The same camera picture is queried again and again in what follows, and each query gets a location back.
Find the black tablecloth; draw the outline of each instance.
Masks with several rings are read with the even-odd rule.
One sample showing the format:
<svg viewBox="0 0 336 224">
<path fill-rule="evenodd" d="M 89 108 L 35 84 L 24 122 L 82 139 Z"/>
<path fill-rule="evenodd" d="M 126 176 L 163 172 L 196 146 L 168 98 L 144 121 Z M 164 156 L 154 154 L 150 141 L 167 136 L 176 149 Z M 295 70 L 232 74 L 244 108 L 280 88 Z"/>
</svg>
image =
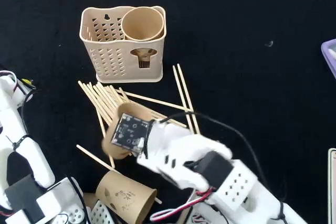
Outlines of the black tablecloth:
<svg viewBox="0 0 336 224">
<path fill-rule="evenodd" d="M 327 152 L 335 147 L 336 82 L 320 50 L 336 37 L 335 0 L 0 0 L 0 63 L 32 78 L 43 91 L 27 104 L 26 123 L 57 179 L 75 177 L 93 192 L 107 170 L 79 152 L 80 144 L 108 162 L 90 101 L 77 80 L 95 82 L 79 39 L 89 6 L 160 5 L 167 13 L 164 78 L 123 84 L 130 92 L 181 104 L 172 65 L 180 63 L 196 110 L 241 130 L 251 142 L 272 192 L 308 223 L 327 221 Z M 144 103 L 164 114 L 177 112 Z M 202 133 L 230 147 L 257 173 L 234 134 L 199 119 Z M 15 167 L 15 160 L 10 165 Z M 134 158 L 117 169 L 157 188 L 163 206 L 180 192 Z M 9 177 L 22 176 L 10 168 Z"/>
</svg>

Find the perforated basket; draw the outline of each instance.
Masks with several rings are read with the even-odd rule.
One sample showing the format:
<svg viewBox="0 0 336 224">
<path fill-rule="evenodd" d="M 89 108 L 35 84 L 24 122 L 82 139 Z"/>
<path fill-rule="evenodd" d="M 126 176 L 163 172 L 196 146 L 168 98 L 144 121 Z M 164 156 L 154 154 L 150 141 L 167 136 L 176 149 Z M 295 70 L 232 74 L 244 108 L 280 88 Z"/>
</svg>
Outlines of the perforated basket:
<svg viewBox="0 0 336 224">
<path fill-rule="evenodd" d="M 108 9 L 89 7 L 82 12 L 79 37 L 90 56 L 97 80 L 103 83 L 157 82 L 163 76 L 162 58 L 166 15 L 161 37 L 151 41 L 124 40 L 121 19 L 131 6 Z"/>
</svg>

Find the purple container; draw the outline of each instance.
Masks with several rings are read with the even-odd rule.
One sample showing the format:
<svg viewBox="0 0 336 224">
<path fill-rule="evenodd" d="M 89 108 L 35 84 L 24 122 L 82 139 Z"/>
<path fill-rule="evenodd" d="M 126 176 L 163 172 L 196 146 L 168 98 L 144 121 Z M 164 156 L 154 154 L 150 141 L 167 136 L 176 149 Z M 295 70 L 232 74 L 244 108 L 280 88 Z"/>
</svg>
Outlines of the purple container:
<svg viewBox="0 0 336 224">
<path fill-rule="evenodd" d="M 324 42 L 321 46 L 321 50 L 331 72 L 336 78 L 336 39 Z"/>
</svg>

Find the brown paper cup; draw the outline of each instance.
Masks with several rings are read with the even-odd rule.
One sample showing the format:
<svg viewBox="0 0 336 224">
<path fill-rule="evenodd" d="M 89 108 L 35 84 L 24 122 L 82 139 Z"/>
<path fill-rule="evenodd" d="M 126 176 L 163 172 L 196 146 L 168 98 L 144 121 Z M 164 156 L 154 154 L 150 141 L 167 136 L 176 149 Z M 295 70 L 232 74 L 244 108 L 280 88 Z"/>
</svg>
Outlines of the brown paper cup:
<svg viewBox="0 0 336 224">
<path fill-rule="evenodd" d="M 96 196 L 128 224 L 140 224 L 151 209 L 156 189 L 109 171 L 100 181 Z"/>
<path fill-rule="evenodd" d="M 83 199 L 85 202 L 85 205 L 89 207 L 91 210 L 94 208 L 96 205 L 98 199 L 95 194 L 91 193 L 83 193 Z"/>
<path fill-rule="evenodd" d="M 149 109 L 138 106 L 134 103 L 123 103 L 117 108 L 117 112 L 112 119 L 106 136 L 102 141 L 102 148 L 107 155 L 112 156 L 115 159 L 123 159 L 128 156 L 130 151 L 123 149 L 111 143 L 114 131 L 117 127 L 118 121 L 123 113 L 135 116 L 142 120 L 149 121 L 152 119 L 152 114 Z"/>
<path fill-rule="evenodd" d="M 121 21 L 124 39 L 149 41 L 160 38 L 164 28 L 162 14 L 150 7 L 138 7 L 125 14 Z"/>
</svg>

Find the black circuit board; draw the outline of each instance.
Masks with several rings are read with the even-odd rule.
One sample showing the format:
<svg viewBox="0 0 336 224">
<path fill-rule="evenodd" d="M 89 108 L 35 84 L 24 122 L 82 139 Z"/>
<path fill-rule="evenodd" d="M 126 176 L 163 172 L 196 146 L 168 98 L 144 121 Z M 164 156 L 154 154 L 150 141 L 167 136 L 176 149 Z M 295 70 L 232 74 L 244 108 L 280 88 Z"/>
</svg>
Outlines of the black circuit board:
<svg viewBox="0 0 336 224">
<path fill-rule="evenodd" d="M 111 143 L 140 154 L 142 148 L 138 147 L 138 144 L 141 138 L 145 138 L 148 128 L 148 121 L 123 113 L 115 128 Z"/>
</svg>

